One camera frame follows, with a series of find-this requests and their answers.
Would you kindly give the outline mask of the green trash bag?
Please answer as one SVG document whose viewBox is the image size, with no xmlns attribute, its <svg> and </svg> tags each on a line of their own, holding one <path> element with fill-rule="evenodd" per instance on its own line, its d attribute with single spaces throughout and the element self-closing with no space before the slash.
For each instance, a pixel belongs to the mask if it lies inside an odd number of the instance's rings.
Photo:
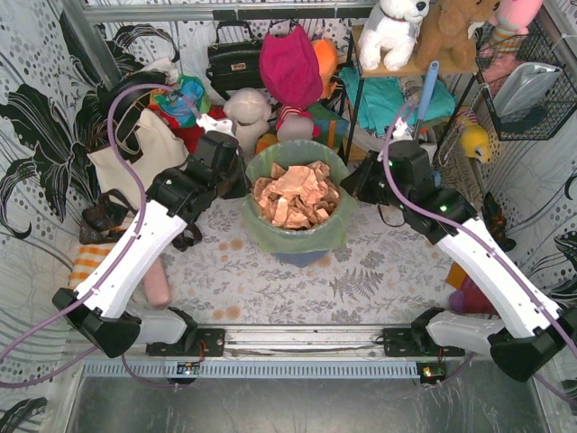
<svg viewBox="0 0 577 433">
<path fill-rule="evenodd" d="M 349 171 L 336 152 L 311 140 L 274 144 L 248 163 L 243 223 L 266 253 L 329 251 L 345 242 L 355 200 L 340 182 Z"/>
</svg>

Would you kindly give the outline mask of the blue trash bin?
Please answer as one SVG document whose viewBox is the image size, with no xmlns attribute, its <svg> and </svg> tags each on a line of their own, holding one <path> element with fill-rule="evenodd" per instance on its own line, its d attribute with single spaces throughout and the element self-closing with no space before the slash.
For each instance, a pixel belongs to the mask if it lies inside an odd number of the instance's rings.
<svg viewBox="0 0 577 433">
<path fill-rule="evenodd" d="M 273 256 L 282 263 L 287 263 L 298 268 L 304 268 L 321 260 L 327 254 L 328 251 L 324 250 L 306 253 L 274 253 Z"/>
</svg>

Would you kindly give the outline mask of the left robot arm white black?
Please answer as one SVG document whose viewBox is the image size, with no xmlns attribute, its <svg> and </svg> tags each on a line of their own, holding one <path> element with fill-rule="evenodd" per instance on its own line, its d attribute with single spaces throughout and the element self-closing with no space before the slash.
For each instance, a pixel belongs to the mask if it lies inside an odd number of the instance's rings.
<svg viewBox="0 0 577 433">
<path fill-rule="evenodd" d="M 58 290 L 53 305 L 110 358 L 135 344 L 145 344 L 152 356 L 190 355 L 197 347 L 197 322 L 189 314 L 173 307 L 138 310 L 129 300 L 175 238 L 189 231 L 185 248 L 201 241 L 195 223 L 216 198 L 247 191 L 238 141 L 223 132 L 204 133 L 183 166 L 155 176 L 131 225 L 99 266 L 74 290 Z"/>
</svg>

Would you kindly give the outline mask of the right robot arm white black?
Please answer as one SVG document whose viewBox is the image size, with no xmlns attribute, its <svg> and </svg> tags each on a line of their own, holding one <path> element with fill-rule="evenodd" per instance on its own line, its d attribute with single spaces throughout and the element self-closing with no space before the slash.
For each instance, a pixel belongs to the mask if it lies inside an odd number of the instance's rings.
<svg viewBox="0 0 577 433">
<path fill-rule="evenodd" d="M 411 325 L 418 343 L 488 356 L 518 382 L 564 348 L 576 349 L 576 310 L 560 307 L 519 270 L 460 192 L 436 185 L 429 157 L 417 143 L 400 141 L 369 152 L 339 185 L 361 202 L 399 209 L 413 230 L 461 266 L 495 310 L 489 320 L 429 309 Z"/>
</svg>

